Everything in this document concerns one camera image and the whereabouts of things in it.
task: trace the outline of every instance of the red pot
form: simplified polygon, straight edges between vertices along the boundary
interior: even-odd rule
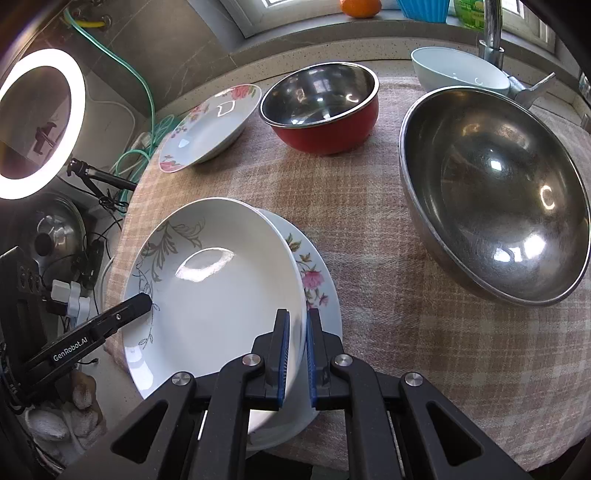
[[[378,119],[377,75],[363,65],[330,62],[275,84],[259,112],[289,146],[328,155],[363,143]]]

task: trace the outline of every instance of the white ceramic bowl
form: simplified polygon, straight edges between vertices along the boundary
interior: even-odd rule
[[[507,76],[480,57],[444,47],[417,48],[410,55],[422,87],[430,92],[456,85],[482,87],[506,95]]]
[[[306,299],[291,250],[249,205],[210,198],[189,203],[152,232],[138,254],[125,298],[152,297],[152,312],[123,329],[125,357],[146,398],[178,371],[217,372],[290,312],[286,398],[306,343]],[[252,411],[249,432],[272,412]]]

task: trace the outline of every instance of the windowsill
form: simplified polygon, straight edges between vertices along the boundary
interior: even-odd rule
[[[476,46],[478,36],[477,31],[462,26],[456,17],[448,16],[445,24],[426,23],[409,20],[400,10],[384,10],[367,20],[334,14],[283,25],[241,41],[229,55],[240,67],[295,48],[353,38],[429,38]],[[501,46],[506,56],[542,72],[556,72],[558,80],[573,90],[577,89],[579,72],[570,72],[547,50],[505,31]]]

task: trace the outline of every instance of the orange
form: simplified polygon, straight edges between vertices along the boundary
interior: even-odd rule
[[[340,0],[343,13],[354,18],[371,18],[382,9],[380,0]]]

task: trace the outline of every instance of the ring light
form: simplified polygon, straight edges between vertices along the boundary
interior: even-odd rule
[[[39,170],[28,177],[18,180],[8,179],[0,174],[0,198],[20,199],[32,195],[47,185],[59,173],[70,157],[82,127],[86,103],[82,71],[72,57],[66,52],[55,48],[37,50],[18,61],[0,88],[0,102],[8,89],[20,77],[37,67],[54,67],[66,77],[70,86],[70,118],[61,141],[53,151],[53,155]]]

